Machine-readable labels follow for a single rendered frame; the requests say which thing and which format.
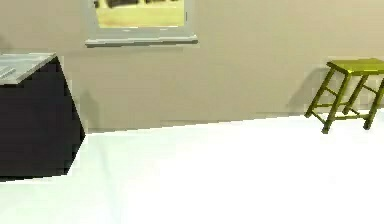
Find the grey framed window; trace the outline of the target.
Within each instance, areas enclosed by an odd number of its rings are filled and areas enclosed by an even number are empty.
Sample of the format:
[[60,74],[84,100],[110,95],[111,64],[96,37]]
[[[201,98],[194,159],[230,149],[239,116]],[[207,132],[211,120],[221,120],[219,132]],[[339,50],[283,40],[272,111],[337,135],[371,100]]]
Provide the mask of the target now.
[[81,0],[85,45],[121,47],[196,44],[196,0]]

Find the black cabinet with grey top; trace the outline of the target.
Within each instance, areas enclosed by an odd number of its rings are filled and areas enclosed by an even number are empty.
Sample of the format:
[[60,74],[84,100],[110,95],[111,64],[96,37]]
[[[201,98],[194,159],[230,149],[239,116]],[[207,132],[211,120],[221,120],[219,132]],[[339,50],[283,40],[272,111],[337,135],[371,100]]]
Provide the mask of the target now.
[[0,182],[67,174],[84,138],[56,54],[0,56]]

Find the olive green stool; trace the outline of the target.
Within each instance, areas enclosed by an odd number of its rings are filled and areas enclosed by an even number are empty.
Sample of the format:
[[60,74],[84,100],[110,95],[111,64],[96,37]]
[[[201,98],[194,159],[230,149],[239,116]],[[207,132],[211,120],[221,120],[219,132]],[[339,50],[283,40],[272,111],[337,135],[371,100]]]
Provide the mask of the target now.
[[[326,65],[329,67],[329,71],[304,116],[306,118],[316,117],[323,124],[323,134],[329,133],[331,125],[336,120],[363,119],[363,128],[369,130],[384,98],[384,61],[377,58],[331,60]],[[328,87],[336,72],[344,76],[337,92]],[[379,75],[382,75],[383,78],[378,89],[366,85],[369,77]],[[342,98],[352,77],[359,77],[360,80],[350,98],[343,102]],[[353,108],[353,104],[362,89],[366,89],[375,95],[368,114],[361,114]]]

